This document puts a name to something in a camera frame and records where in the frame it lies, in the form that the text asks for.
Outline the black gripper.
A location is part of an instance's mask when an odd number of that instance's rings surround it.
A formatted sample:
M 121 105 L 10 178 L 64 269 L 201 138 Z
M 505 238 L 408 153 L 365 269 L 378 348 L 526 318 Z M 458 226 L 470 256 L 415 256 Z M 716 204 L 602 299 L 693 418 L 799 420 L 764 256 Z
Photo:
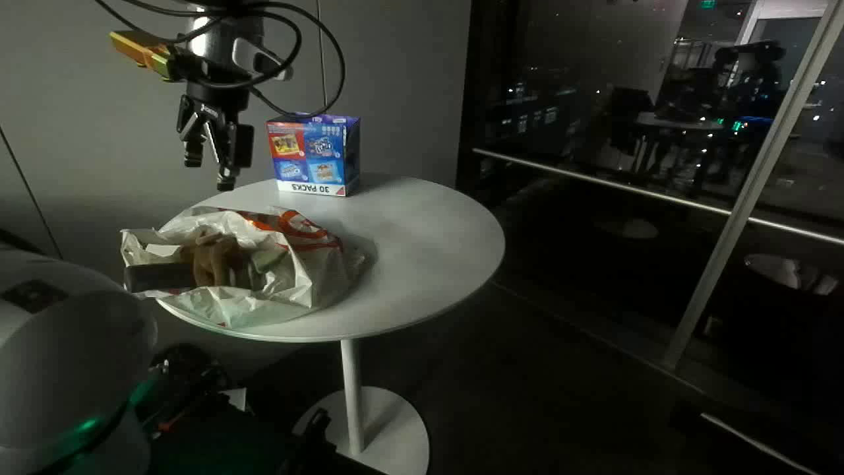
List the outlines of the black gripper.
M 185 167 L 203 164 L 203 145 L 216 145 L 220 191 L 233 191 L 254 158 L 254 126 L 241 122 L 247 105 L 250 77 L 238 66 L 221 66 L 199 56 L 180 56 L 174 73 L 187 85 L 180 97 L 176 133 Z

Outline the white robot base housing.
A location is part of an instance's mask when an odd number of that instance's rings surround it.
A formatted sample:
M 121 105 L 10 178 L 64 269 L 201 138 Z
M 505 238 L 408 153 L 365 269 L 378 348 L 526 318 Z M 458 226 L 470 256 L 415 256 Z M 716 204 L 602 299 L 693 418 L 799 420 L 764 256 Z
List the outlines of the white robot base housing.
M 155 345 L 144 303 L 112 278 L 0 253 L 0 475 L 148 475 L 133 410 Z

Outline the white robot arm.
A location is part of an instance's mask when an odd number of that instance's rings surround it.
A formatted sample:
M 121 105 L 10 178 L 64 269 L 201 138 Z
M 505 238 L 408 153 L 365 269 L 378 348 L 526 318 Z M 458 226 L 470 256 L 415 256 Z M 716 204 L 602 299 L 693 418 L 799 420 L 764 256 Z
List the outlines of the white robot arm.
M 176 133 L 185 167 L 195 168 L 205 155 L 216 164 L 216 188 L 233 191 L 243 168 L 254 164 L 250 124 L 241 113 L 259 83 L 254 59 L 263 39 L 262 18 L 245 6 L 193 2 L 187 46 L 187 88 L 176 109 Z

